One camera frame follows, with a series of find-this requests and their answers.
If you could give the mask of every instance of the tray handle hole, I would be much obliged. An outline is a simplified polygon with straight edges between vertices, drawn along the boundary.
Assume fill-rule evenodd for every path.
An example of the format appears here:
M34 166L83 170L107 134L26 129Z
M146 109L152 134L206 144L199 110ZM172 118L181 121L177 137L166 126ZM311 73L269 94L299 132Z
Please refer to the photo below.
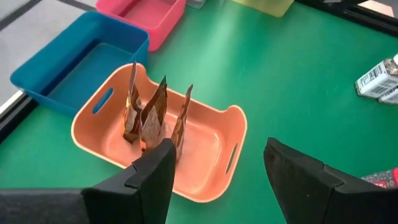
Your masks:
M238 147L238 144L235 144L234 149L232 150L232 153L231 153L231 157L229 158L228 165L226 166L225 174L227 174L228 171L229 171L229 169L231 168L232 161L234 160L235 151L236 151L236 148L237 148L237 147Z
M109 100L112 94L113 94L113 88L110 88L106 91L106 93L95 104L93 108L93 114L96 114L100 111L100 109L105 105L105 103Z

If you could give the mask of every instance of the tray rim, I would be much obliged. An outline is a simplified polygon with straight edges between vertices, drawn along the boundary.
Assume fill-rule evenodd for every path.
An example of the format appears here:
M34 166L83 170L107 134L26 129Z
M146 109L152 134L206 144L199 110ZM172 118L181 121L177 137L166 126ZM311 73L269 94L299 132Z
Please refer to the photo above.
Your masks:
M82 150L84 150L84 151L86 151L86 152L88 152L88 153L90 153L90 154L92 154L92 155L94 155L94 156L97 156L97 157L99 157L99 158L101 158L101 159L103 159L103 160L105 160L105 161L107 161L107 162L110 162L110 163L112 163L112 164L114 164L114 165L116 165L116 166L118 166L118 167L120 167L120 168L122 168L122 169L126 168L126 166L124 166L124 165L122 165L122 164L120 164L120 163L118 163L118 162L116 162L116 161L113 161L113 160L111 160L111 159L109 159L109 158L107 158L107 157L105 157L105 156L103 156L103 155L101 155L101 154L98 154L97 152L92 151L91 149L88 149L87 147L85 147L84 145L82 145L80 142L78 142L78 141L76 140L76 137L75 137L74 129L75 129L75 125L76 125L76 120L78 119L78 117L80 116L80 114L86 109L86 107L88 106L88 104L91 103L91 101L93 101L94 97L101 91L101 89L107 84L107 82L108 82L110 79L112 79L113 76L115 76L116 74L118 74L118 72L119 72L120 70L122 70L122 69L124 69L124 68L126 68L126 67L131 67L131 66L132 66L132 63L128 63L128 64L125 64L125 65L120 66L119 68L117 68L117 69L104 81L104 83L103 83L100 87L98 87L98 89L93 93L93 95L90 97L90 99L87 100L87 102L80 108L79 112L77 112L76 116L74 117L74 119L73 119L73 121L72 121L71 129L70 129L70 134L71 134L71 136L72 136L73 142L76 144L77 147L79 147L80 149L82 149ZM148 77L148 74L147 74L147 72L146 72L145 66L143 66L143 65L140 64L140 63L137 63L137 66L142 66L142 67L144 68L145 74L146 74L146 78L151 82L151 84L153 84L153 85L158 85L156 82L153 82L153 81ZM175 90L172 90L172 89L170 89L170 88L167 88L167 89L168 89L168 91L171 91L171 92L173 92L173 93L175 93L175 94L177 94L177 95L180 95L180 96L182 96L182 97L185 97L183 94L181 94L181 93L179 93L179 92L177 92L177 91L175 91ZM215 196L213 196L213 197L209 197L209 198L207 198L207 199L202 200L202 199L193 198L192 196L189 196L189 195L187 195L187 194L185 194L185 193L183 193L183 192L180 192L180 191L178 191L178 190L175 190L175 189L173 188L173 192L176 193L176 194L179 195L179 196L185 197L185 198L187 198L187 199L189 199L189 200L191 200L191 201L197 202L197 203L207 203L207 202L214 201L214 200L218 199L219 197L221 197L221 196L226 192L226 190L228 189L229 185L231 184L233 175L234 175L235 170L236 170L236 166L238 165L238 161L239 161L241 152L242 152L242 150L243 150L244 140L245 140L245 138L246 138L246 133L247 133L247 131L248 131L248 120L247 120L246 114L244 113L243 109L242 109L240 106L238 106L238 105L231 105L231 106L229 106L228 108L226 108L225 110L219 110L219 109L216 109L216 108L212 108L212 107L210 107L209 105L206 105L206 104L204 104L204 103L202 103L202 102L200 102L200 101L198 101L198 100L195 100L194 98L191 98L191 101L194 101L195 103L198 103L200 106L203 106L203 107L205 107L205 108L208 108L209 110L213 110L213 111L215 111L215 112L217 112L217 113L225 113L225 112L227 112L228 110L230 110L231 108L236 108L237 110L239 110L239 112L241 113L242 118L243 118L243 120L244 120L244 132L243 132L242 140L239 141L238 146L237 146L237 148L235 149L234 157L232 158L232 161L233 161L233 160L236 160L236 162L235 162L235 164L233 164L233 162L231 162L231 166L229 167L229 172L226 174L226 175L227 175L226 184L225 184L225 186L223 187L223 189L220 190L220 192L218 192L217 194L215 194Z

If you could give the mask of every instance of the plastic bin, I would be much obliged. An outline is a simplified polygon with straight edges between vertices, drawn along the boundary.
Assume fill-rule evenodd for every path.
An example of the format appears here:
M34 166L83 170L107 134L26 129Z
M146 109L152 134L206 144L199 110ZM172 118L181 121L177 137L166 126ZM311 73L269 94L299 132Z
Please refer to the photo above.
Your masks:
M75 116L112 72L147 61L148 35L98 12L86 12L11 75L40 104Z
M187 5L196 9L200 9L205 3L206 0L187 0Z
M149 34L149 51L157 50L180 20L186 0L98 0L99 12L140 27Z
M72 122L72 138L78 147L122 168L141 157L138 142L131 145L124 140L121 128L131 69L132 64L117 69ZM139 64L136 86L143 104L158 86ZM171 136L184 101L185 95L167 89L165 138ZM231 183L247 127L240 107L219 111L191 99L173 191L194 202L220 197Z

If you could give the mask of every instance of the orange plastic tray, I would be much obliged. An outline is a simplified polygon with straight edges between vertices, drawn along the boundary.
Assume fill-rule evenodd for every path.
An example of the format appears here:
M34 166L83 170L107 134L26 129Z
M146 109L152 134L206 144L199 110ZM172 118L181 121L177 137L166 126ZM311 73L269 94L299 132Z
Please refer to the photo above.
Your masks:
M131 69L132 64L118 68L86 102L72 123L72 138L78 147L122 168L141 156L138 142L131 145L122 137L121 120ZM143 104L158 86L148 78L141 64L137 64L136 86ZM104 95L109 98L95 111ZM165 138L171 136L184 100L184 95L167 89ZM192 99L173 191L194 202L210 202L220 197L231 182L247 126L243 110L238 106L219 111Z

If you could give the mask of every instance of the blue plastic bin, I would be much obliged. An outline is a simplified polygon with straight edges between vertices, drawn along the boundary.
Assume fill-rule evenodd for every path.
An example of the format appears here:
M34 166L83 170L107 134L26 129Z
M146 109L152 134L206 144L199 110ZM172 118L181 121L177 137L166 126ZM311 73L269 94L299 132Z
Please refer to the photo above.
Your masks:
M144 30L86 12L10 79L40 104L73 117L115 69L134 60L146 65L148 45Z

